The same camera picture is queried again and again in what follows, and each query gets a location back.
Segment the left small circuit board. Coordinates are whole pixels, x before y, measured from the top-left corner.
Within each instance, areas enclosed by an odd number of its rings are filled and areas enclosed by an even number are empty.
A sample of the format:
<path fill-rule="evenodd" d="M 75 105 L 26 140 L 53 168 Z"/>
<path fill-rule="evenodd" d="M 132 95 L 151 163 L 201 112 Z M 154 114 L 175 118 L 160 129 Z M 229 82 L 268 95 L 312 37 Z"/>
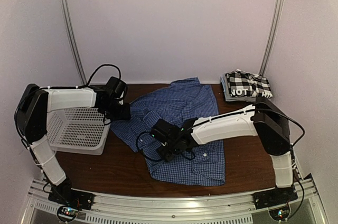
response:
<path fill-rule="evenodd" d="M 79 210 L 69 206 L 60 206 L 57 209 L 57 217 L 60 221 L 70 222 L 78 216 Z"/>

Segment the blue checked shirt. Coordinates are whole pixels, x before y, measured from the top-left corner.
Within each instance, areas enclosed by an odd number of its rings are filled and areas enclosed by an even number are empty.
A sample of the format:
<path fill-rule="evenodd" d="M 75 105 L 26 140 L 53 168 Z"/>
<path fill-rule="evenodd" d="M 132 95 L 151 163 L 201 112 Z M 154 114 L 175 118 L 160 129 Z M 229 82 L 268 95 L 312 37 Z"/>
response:
<path fill-rule="evenodd" d="M 226 182 L 223 142 L 217 140 L 162 160 L 162 146 L 151 129 L 162 119 L 180 130 L 180 138 L 189 140 L 190 119 L 218 115 L 218 105 L 210 85 L 197 77 L 173 81 L 169 86 L 143 95 L 130 104 L 131 119 L 115 121 L 112 132 L 135 153 L 145 154 L 151 178 L 184 185 L 220 186 Z"/>

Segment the black white plaid shirt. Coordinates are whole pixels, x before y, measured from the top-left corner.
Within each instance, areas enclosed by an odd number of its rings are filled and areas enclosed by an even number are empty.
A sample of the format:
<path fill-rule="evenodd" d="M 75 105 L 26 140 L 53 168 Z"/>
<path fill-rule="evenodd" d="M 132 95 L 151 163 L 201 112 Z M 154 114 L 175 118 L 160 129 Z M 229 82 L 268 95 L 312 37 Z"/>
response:
<path fill-rule="evenodd" d="M 240 69 L 226 73 L 228 90 L 231 97 L 272 98 L 269 80 L 258 73 L 248 73 Z"/>

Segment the small circuit board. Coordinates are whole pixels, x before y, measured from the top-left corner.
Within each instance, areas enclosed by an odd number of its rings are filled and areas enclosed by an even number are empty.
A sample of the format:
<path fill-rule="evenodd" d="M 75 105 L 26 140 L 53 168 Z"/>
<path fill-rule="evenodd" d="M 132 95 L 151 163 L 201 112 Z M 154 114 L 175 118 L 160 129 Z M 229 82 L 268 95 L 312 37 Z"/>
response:
<path fill-rule="evenodd" d="M 285 207 L 271 209 L 269 210 L 269 215 L 274 221 L 284 221 L 290 215 L 290 208 L 285 206 Z"/>
<path fill-rule="evenodd" d="M 60 221 L 70 222 L 78 216 L 79 210 L 69 206 L 60 206 L 57 209 L 57 217 Z"/>

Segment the right small circuit board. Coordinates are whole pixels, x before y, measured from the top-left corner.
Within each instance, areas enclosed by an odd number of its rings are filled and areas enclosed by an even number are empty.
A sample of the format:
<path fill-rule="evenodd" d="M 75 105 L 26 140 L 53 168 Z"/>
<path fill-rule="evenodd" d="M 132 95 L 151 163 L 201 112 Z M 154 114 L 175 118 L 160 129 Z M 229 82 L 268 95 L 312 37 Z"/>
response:
<path fill-rule="evenodd" d="M 274 221 L 284 221 L 290 215 L 290 208 L 285 206 L 285 207 L 271 209 L 269 210 L 269 215 Z"/>

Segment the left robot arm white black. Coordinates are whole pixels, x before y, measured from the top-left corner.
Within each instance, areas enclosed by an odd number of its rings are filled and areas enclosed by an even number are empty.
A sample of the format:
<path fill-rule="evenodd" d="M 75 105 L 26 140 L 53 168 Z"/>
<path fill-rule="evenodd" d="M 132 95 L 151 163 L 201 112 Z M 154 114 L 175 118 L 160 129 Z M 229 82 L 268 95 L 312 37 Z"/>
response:
<path fill-rule="evenodd" d="M 63 204 L 73 204 L 76 193 L 56 153 L 101 155 L 110 122 L 130 118 L 129 104 L 124 102 L 127 90 L 115 78 L 104 85 L 26 87 L 15 111 L 15 126 Z"/>

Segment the white perforated plastic basket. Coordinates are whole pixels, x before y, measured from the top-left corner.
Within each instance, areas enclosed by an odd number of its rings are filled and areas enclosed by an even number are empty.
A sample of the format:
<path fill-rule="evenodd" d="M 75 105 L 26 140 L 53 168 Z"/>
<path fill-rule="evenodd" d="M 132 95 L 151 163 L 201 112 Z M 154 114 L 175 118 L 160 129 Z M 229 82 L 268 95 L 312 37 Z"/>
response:
<path fill-rule="evenodd" d="M 56 110 L 47 115 L 47 137 L 54 151 L 101 155 L 110 120 L 97 108 Z"/>

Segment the front aluminium rail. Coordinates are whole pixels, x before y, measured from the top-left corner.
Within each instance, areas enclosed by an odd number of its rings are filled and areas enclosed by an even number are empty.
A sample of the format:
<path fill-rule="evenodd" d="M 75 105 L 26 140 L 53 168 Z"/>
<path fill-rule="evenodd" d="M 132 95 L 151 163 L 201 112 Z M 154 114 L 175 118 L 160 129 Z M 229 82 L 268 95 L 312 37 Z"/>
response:
<path fill-rule="evenodd" d="M 298 199 L 258 209 L 254 192 L 204 197 L 128 197 L 96 193 L 91 209 L 81 210 L 72 223 L 279 223 L 276 214 L 289 210 L 287 223 L 327 223 L 312 179 L 295 186 Z"/>

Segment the left aluminium frame post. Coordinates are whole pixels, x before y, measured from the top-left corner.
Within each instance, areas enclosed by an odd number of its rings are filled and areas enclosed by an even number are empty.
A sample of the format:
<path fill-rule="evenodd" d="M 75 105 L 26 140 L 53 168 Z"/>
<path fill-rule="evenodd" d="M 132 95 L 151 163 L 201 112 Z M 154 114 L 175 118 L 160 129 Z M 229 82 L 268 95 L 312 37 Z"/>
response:
<path fill-rule="evenodd" d="M 64 18 L 64 23 L 65 23 L 65 30 L 67 33 L 69 46 L 71 49 L 75 67 L 76 67 L 78 76 L 80 78 L 80 82 L 84 85 L 87 82 L 87 78 L 86 78 L 85 71 L 82 65 L 82 61 L 80 58 L 80 54 L 79 54 L 79 50 L 78 50 L 78 46 L 76 42 L 76 37 L 74 34 L 68 0 L 60 0 L 60 2 L 61 2 L 61 9 L 62 9 L 62 14 Z"/>

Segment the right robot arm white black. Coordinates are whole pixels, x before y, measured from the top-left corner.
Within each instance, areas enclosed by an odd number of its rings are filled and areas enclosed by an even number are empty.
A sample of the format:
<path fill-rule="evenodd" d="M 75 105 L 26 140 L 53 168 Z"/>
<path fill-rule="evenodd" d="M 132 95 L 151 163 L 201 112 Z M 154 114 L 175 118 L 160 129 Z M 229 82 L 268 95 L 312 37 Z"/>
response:
<path fill-rule="evenodd" d="M 294 178 L 289 119 L 266 98 L 257 98 L 254 104 L 230 113 L 189 119 L 181 127 L 159 119 L 151 136 L 161 143 L 157 151 L 166 162 L 218 140 L 257 136 L 273 163 L 276 188 L 271 191 L 271 199 L 280 204 L 291 195 Z"/>

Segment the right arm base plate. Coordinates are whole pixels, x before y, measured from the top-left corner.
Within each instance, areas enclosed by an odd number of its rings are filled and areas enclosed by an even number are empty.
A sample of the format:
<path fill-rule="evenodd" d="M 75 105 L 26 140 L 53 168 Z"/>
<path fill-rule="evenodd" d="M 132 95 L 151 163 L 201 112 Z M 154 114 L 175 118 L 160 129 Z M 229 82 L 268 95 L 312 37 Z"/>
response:
<path fill-rule="evenodd" d="M 298 195 L 293 187 L 273 188 L 256 192 L 252 196 L 256 210 L 275 207 L 298 199 Z"/>

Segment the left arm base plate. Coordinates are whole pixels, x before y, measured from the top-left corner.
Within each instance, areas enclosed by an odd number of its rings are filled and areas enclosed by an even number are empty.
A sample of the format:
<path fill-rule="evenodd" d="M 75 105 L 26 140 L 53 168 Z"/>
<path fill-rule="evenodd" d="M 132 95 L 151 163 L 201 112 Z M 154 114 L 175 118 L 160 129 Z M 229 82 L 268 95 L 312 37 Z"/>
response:
<path fill-rule="evenodd" d="M 92 193 L 67 187 L 60 188 L 59 186 L 52 188 L 48 196 L 49 201 L 79 210 L 91 210 L 93 198 L 94 195 Z"/>

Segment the right aluminium frame post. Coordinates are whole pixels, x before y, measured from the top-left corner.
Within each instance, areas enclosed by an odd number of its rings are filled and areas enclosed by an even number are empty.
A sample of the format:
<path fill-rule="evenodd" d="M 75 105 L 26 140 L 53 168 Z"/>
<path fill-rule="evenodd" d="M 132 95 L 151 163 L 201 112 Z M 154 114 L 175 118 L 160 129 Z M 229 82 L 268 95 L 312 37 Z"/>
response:
<path fill-rule="evenodd" d="M 274 6 L 273 17 L 272 17 L 272 20 L 271 20 L 271 26 L 270 26 L 270 30 L 269 30 L 269 34 L 268 34 L 268 39 L 267 39 L 267 43 L 266 43 L 266 47 L 265 47 L 264 56 L 263 56 L 263 59 L 262 59 L 260 70 L 259 70 L 259 73 L 262 76 L 267 71 L 268 62 L 269 62 L 269 59 L 270 59 L 272 51 L 273 51 L 273 47 L 274 47 L 275 39 L 276 39 L 276 36 L 277 36 L 280 18 L 281 18 L 283 7 L 284 7 L 284 2 L 285 2 L 285 0 L 275 0 L 275 6 Z"/>

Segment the aluminium frame post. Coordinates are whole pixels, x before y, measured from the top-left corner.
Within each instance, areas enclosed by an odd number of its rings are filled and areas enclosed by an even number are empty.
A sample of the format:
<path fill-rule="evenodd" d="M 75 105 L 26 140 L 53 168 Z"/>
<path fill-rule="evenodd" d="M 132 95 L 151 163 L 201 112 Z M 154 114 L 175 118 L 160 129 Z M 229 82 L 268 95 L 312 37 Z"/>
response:
<path fill-rule="evenodd" d="M 71 49 L 75 67 L 76 67 L 78 76 L 80 78 L 80 82 L 84 85 L 87 82 L 87 78 L 86 78 L 85 71 L 82 65 L 82 61 L 80 58 L 80 54 L 79 54 L 79 50 L 78 50 L 78 46 L 76 42 L 76 37 L 74 34 L 68 0 L 60 0 L 60 2 L 61 2 L 61 9 L 62 9 L 62 14 L 64 18 L 64 23 L 65 23 L 65 30 L 67 33 L 69 46 Z"/>
<path fill-rule="evenodd" d="M 274 6 L 273 17 L 272 17 L 272 20 L 271 20 L 271 26 L 270 26 L 270 30 L 269 30 L 269 34 L 268 34 L 268 39 L 267 39 L 267 43 L 266 43 L 266 47 L 265 47 L 264 56 L 263 56 L 263 59 L 262 59 L 260 70 L 259 70 L 259 73 L 262 76 L 267 71 L 268 62 L 269 62 L 269 59 L 270 59 L 272 51 L 273 51 L 273 47 L 274 47 L 275 39 L 276 39 L 276 36 L 277 36 L 280 18 L 281 18 L 283 7 L 284 7 L 284 2 L 285 2 L 285 0 L 275 0 L 275 6 Z"/>

